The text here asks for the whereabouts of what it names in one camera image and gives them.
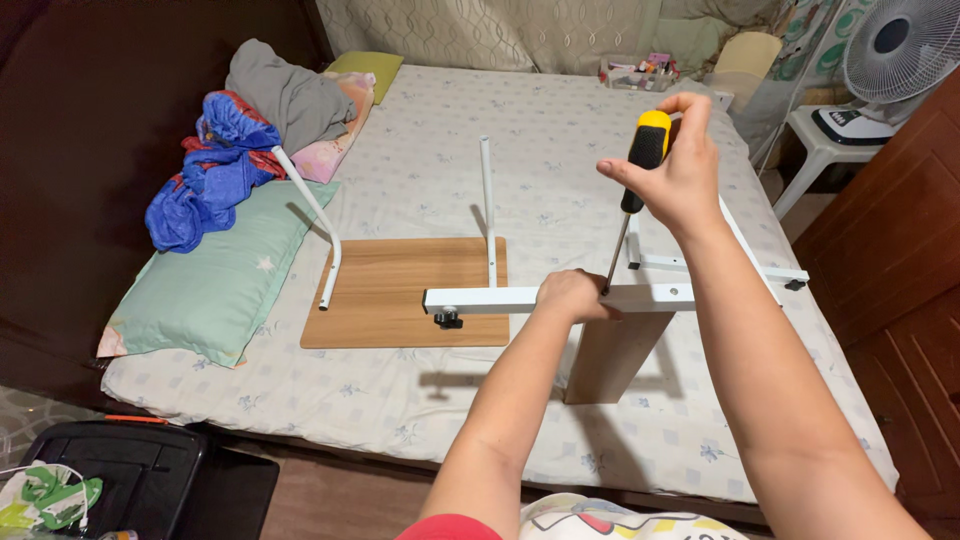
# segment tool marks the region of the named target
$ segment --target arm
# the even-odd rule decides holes
[[[710,100],[678,94],[671,154],[654,171],[597,169],[670,229],[693,281],[710,377],[756,498],[778,538],[927,538],[887,490],[803,342],[720,212]]]
[[[570,327],[621,317],[599,304],[603,281],[579,269],[547,276],[537,293],[537,307],[473,398],[421,519],[462,514],[504,540],[517,537],[520,475],[540,430]]]

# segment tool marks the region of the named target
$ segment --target electric fan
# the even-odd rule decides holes
[[[876,0],[843,56],[844,82],[867,104],[817,109],[813,121],[840,144],[884,144],[959,61],[960,0]]]

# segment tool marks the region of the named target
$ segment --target blue fabric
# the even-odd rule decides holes
[[[282,178],[283,170],[270,154],[278,144],[276,128],[235,93],[206,94],[197,136],[182,143],[187,150],[183,169],[147,207],[154,246],[189,253],[204,233],[232,227],[234,206],[250,197],[253,186]]]

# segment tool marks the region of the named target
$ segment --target green pillowcase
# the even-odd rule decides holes
[[[372,73],[376,77],[376,84],[373,85],[373,104],[380,105],[402,63],[403,57],[397,55],[347,51],[340,55],[340,58],[334,61],[326,71],[334,73],[349,73],[350,71]]]
[[[307,185],[326,206],[340,183]],[[228,231],[204,234],[187,254],[154,254],[110,317],[97,356],[188,349],[236,366],[315,217],[293,182],[255,187]]]

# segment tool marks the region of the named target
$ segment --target mattress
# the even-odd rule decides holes
[[[675,89],[708,91],[684,82]],[[622,187],[594,170],[625,156],[637,115],[663,94],[609,90],[592,77],[404,65],[336,173],[326,212],[343,239],[477,236],[484,207],[477,138],[492,147],[496,230],[511,285],[581,267],[604,274]],[[715,110],[720,191],[762,265],[797,268],[730,118]],[[640,215],[641,253],[679,256],[669,231]],[[328,244],[311,230],[270,315],[230,370],[189,351],[116,358],[102,388],[176,424],[302,437],[374,454],[442,461],[502,348],[304,350],[300,334]],[[614,283],[686,282],[632,271]],[[887,486],[898,473],[847,361],[809,291],[783,309]],[[516,334],[525,315],[511,315]],[[755,503],[717,402],[696,314],[678,313],[615,405],[564,405],[581,329],[574,327],[523,478]],[[795,441],[798,447],[803,440]]]

